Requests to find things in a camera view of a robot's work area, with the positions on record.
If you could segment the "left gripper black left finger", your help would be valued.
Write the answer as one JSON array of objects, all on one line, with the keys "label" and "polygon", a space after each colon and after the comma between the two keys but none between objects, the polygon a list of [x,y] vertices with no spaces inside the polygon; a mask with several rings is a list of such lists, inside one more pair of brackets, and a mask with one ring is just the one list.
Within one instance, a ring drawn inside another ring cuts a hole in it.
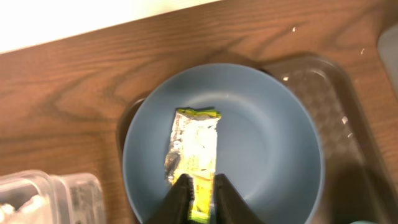
[{"label": "left gripper black left finger", "polygon": [[194,201],[193,179],[182,174],[173,184],[162,205],[146,224],[186,224]]}]

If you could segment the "yellow snack wrapper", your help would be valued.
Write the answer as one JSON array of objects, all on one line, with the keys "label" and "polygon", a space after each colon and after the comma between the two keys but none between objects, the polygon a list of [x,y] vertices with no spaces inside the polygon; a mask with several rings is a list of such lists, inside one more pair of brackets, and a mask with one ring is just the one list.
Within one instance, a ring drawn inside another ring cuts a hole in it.
[{"label": "yellow snack wrapper", "polygon": [[173,185],[182,174],[192,178],[194,199],[188,219],[197,223],[210,222],[220,119],[217,110],[179,108],[170,134],[165,179]]}]

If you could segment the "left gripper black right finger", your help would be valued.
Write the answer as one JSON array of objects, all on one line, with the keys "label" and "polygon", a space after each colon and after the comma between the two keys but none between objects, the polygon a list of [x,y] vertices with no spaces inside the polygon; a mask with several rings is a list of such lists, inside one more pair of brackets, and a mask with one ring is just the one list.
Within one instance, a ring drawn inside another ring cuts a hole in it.
[{"label": "left gripper black right finger", "polygon": [[264,224],[224,174],[216,175],[214,190],[217,224]]}]

